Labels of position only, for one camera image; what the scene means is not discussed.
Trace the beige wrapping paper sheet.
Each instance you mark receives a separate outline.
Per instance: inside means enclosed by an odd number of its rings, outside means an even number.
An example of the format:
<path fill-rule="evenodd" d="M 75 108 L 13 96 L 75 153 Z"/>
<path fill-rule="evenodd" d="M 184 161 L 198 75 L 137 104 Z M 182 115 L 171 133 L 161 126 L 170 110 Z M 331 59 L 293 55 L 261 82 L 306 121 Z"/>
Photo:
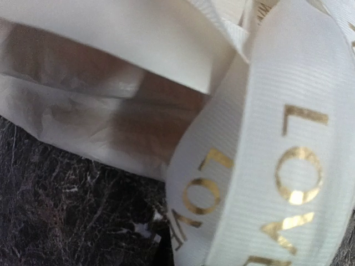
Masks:
<path fill-rule="evenodd" d="M 108 53 L 1 20 L 1 116 L 42 142 L 162 180 L 205 103 Z"/>

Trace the white printed ribbon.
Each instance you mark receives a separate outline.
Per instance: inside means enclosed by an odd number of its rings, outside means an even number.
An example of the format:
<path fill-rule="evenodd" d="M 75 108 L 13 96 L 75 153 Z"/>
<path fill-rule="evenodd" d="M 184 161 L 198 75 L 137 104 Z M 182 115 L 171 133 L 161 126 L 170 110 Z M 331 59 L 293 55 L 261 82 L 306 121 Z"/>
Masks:
<path fill-rule="evenodd" d="M 175 265 L 329 265 L 354 207 L 353 1 L 2 1 L 206 96 L 163 174 Z"/>

